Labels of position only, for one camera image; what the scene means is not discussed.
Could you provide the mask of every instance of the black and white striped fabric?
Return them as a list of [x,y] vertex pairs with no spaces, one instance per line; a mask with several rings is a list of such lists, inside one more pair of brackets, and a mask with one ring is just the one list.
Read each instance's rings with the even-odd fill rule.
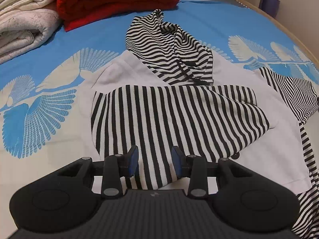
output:
[[283,76],[268,68],[260,68],[260,71],[302,124],[319,109],[318,95],[310,81]]
[[163,18],[161,10],[134,17],[126,33],[127,50],[170,85],[194,84],[191,78],[213,84],[211,49]]
[[319,179],[315,156],[304,124],[319,109],[318,95],[312,83],[298,78],[282,76],[268,68],[259,68],[268,85],[273,87],[299,121],[305,163],[309,169],[312,188],[298,195],[300,214],[292,231],[300,238],[319,237]]
[[96,93],[92,136],[102,157],[140,150],[138,174],[123,189],[157,189],[176,180],[170,151],[215,162],[261,137],[269,122],[254,92],[239,86],[126,85]]

